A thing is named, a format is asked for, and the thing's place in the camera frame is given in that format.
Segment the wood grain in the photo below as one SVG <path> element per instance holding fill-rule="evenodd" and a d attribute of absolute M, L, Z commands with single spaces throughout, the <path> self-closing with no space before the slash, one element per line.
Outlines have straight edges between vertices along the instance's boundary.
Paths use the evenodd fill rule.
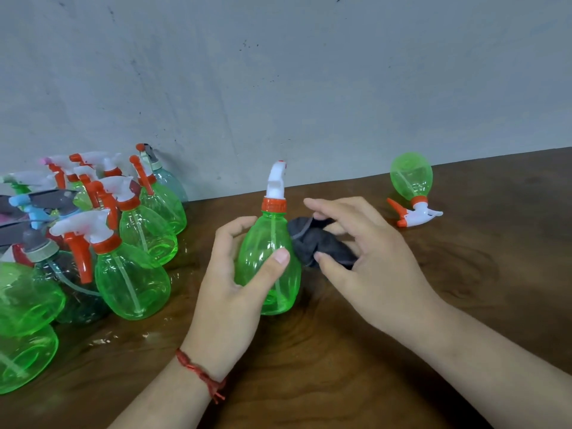
<path fill-rule="evenodd" d="M 444 216 L 404 237 L 449 303 L 572 373 L 572 148 L 434 167 L 431 207 Z M 287 189 L 304 197 L 362 195 L 394 223 L 387 174 Z M 42 375 L 0 397 L 5 429 L 105 428 L 181 343 L 214 230 L 257 215 L 262 193 L 188 205 L 189 227 L 168 265 L 173 295 L 138 322 L 116 316 L 59 325 L 60 350 Z M 292 310 L 264 317 L 229 377 L 227 401 L 202 428 L 488 427 L 429 366 L 371 328 L 317 271 L 304 271 Z"/>

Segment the fingernail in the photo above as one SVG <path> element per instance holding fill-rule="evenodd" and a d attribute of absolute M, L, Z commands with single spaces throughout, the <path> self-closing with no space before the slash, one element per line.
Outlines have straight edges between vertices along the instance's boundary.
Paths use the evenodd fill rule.
<path fill-rule="evenodd" d="M 280 265 L 284 265 L 288 263 L 288 259 L 290 259 L 290 253 L 285 248 L 278 248 L 278 250 L 272 253 L 272 257 Z"/>

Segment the red string bracelet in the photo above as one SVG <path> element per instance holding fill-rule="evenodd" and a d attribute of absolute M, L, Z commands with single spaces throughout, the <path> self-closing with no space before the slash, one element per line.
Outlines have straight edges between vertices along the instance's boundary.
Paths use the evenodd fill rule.
<path fill-rule="evenodd" d="M 218 390 L 224 388 L 224 385 L 226 384 L 226 378 L 223 379 L 221 382 L 216 382 L 209 375 L 207 375 L 203 369 L 201 369 L 199 366 L 195 364 L 192 364 L 190 362 L 189 356 L 186 353 L 182 352 L 181 348 L 177 348 L 177 350 L 175 351 L 175 355 L 177 355 L 177 360 L 179 361 L 179 363 L 181 363 L 181 366 L 186 367 L 190 371 L 196 373 L 198 377 L 201 379 L 201 381 L 203 381 L 206 384 L 206 386 L 209 389 L 209 394 L 214 400 L 214 403 L 218 405 L 217 397 L 219 397 L 221 400 L 225 399 L 225 397 L 221 395 L 218 392 Z"/>

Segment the dark gray cloth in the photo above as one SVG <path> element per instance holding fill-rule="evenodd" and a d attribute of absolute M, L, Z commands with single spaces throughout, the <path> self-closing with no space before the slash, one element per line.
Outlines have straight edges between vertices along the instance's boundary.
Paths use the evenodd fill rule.
<path fill-rule="evenodd" d="M 314 253 L 321 252 L 332 256 L 340 265 L 352 269 L 358 259 L 350 248 L 324 227 L 334 223 L 334 220 L 316 220 L 308 217 L 298 217 L 288 222 L 288 232 L 292 238 L 294 253 L 303 265 L 319 268 L 314 259 Z"/>

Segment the wall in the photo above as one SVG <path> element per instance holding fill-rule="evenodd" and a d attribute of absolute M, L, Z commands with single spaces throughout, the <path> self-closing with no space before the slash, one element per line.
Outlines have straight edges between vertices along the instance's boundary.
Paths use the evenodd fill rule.
<path fill-rule="evenodd" d="M 572 145 L 572 0 L 3 0 L 3 172 L 149 142 L 192 198 Z"/>

